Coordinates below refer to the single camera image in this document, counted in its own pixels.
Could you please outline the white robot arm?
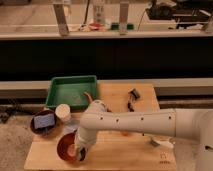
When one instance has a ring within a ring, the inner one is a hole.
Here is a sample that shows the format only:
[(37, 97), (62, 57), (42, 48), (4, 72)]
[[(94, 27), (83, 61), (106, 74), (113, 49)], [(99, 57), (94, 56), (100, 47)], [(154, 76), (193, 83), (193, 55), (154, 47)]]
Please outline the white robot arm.
[(75, 134), (77, 159), (83, 161), (96, 143), (99, 131), (130, 131), (199, 141), (196, 171), (213, 171), (213, 109), (160, 109), (158, 111), (108, 112), (94, 100), (83, 112)]

